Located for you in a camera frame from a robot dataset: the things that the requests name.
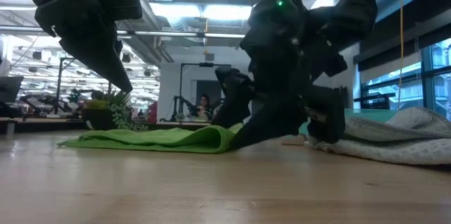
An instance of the orange cable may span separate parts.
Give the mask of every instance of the orange cable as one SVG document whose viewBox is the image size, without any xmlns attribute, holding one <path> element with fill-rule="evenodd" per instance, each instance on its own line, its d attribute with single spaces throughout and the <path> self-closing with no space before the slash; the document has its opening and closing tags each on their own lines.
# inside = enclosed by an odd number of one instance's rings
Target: orange cable
<svg viewBox="0 0 451 224">
<path fill-rule="evenodd" d="M 400 83 L 399 89 L 397 93 L 397 109 L 401 108 L 401 86 L 402 86 L 402 67 L 404 66 L 404 2 L 400 0 L 401 8 L 400 8 L 400 36 L 401 36 L 401 69 L 400 69 Z"/>
</svg>

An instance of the green towel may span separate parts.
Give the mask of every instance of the green towel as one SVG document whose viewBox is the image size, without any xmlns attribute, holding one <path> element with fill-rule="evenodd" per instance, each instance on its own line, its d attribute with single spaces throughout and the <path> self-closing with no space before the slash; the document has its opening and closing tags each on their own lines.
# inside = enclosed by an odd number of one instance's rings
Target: green towel
<svg viewBox="0 0 451 224">
<path fill-rule="evenodd" d="M 133 132 L 130 130 L 90 131 L 77 139 L 58 143 L 65 147 L 127 149 L 147 151 L 178 151 L 219 154 L 230 149 L 230 141 L 242 125 L 229 130 L 210 125 L 195 132 L 180 128 Z"/>
</svg>

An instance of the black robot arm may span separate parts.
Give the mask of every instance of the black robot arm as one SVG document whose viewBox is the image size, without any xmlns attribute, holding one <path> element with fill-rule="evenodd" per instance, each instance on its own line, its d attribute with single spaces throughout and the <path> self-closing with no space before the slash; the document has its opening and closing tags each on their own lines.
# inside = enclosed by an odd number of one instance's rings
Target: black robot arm
<svg viewBox="0 0 451 224">
<path fill-rule="evenodd" d="M 119 59 L 116 20 L 142 17 L 140 0 L 33 0 L 35 19 L 49 35 L 61 37 L 70 55 L 124 92 L 132 85 Z"/>
<path fill-rule="evenodd" d="M 343 103 L 333 89 L 313 82 L 322 73 L 332 77 L 347 69 L 339 51 L 371 33 L 377 11 L 376 0 L 343 0 L 308 12 L 299 0 L 262 0 L 241 43 L 254 81 L 236 69 L 218 68 L 225 101 L 212 123 L 239 123 L 250 114 L 249 102 L 259 100 L 262 107 L 236 134 L 234 149 L 296 135 L 308 118 L 310 135 L 337 142 L 345 131 Z"/>
<path fill-rule="evenodd" d="M 190 101 L 188 101 L 187 99 L 185 99 L 182 96 L 174 96 L 174 109 L 173 109 L 173 113 L 171 116 L 171 121 L 176 121 L 176 116 L 178 113 L 182 113 L 183 112 L 183 104 L 186 105 L 186 107 L 188 107 L 188 111 L 190 111 L 190 115 L 191 116 L 197 116 L 197 112 L 199 111 L 199 109 L 193 105 L 192 103 L 190 103 Z"/>
</svg>

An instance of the wooden table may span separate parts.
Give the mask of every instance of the wooden table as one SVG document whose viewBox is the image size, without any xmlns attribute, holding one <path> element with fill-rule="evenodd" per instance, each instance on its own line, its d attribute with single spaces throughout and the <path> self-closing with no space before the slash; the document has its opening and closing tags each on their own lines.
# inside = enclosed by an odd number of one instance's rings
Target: wooden table
<svg viewBox="0 0 451 224">
<path fill-rule="evenodd" d="M 0 223 L 451 223 L 451 174 L 277 140 L 228 154 L 0 137 Z"/>
<path fill-rule="evenodd" d="M 158 122 L 157 125 L 202 125 L 202 126 L 208 126 L 210 123 L 208 122 Z"/>
</svg>

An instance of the white cloth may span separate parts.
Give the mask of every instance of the white cloth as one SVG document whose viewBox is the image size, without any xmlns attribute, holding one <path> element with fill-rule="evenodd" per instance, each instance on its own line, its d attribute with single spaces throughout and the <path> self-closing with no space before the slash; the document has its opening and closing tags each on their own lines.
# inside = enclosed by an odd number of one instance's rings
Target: white cloth
<svg viewBox="0 0 451 224">
<path fill-rule="evenodd" d="M 314 149 L 376 161 L 451 164 L 451 122 L 427 108 L 407 108 L 386 123 L 350 118 L 336 144 L 307 139 Z"/>
</svg>

